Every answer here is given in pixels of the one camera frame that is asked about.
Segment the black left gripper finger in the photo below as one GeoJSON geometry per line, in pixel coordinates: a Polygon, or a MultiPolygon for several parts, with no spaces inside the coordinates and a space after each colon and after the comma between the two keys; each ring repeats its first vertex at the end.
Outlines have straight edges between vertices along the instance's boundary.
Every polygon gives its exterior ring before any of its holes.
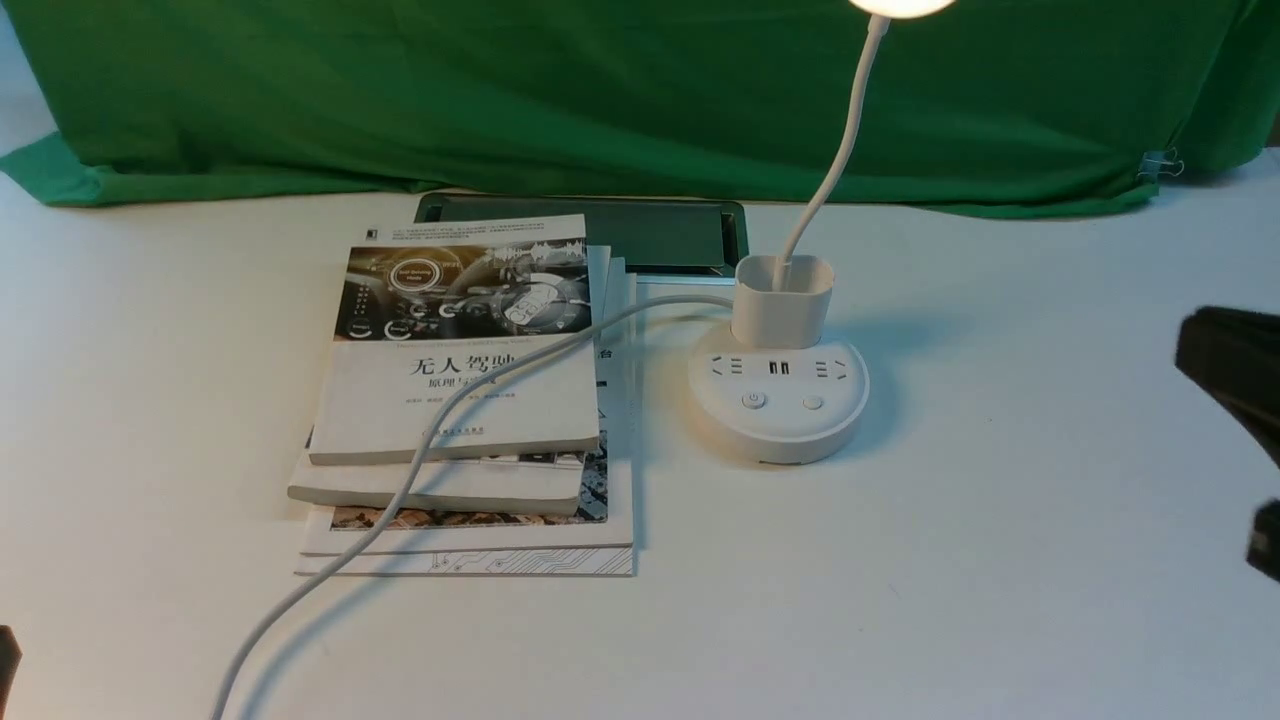
{"type": "Polygon", "coordinates": [[[20,660],[22,650],[14,630],[10,626],[0,626],[0,719],[5,717],[20,660]]]}

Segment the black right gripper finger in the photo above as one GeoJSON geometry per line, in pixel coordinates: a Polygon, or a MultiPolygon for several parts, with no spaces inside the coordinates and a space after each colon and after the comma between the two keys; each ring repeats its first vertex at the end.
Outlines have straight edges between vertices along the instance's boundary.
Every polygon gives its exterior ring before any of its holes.
{"type": "Polygon", "coordinates": [[[1260,505],[1252,518],[1245,561],[1274,582],[1280,582],[1279,564],[1280,501],[1271,498],[1260,505]]]}
{"type": "Polygon", "coordinates": [[[1279,315],[1198,307],[1181,320],[1174,364],[1279,462],[1279,315]]]}

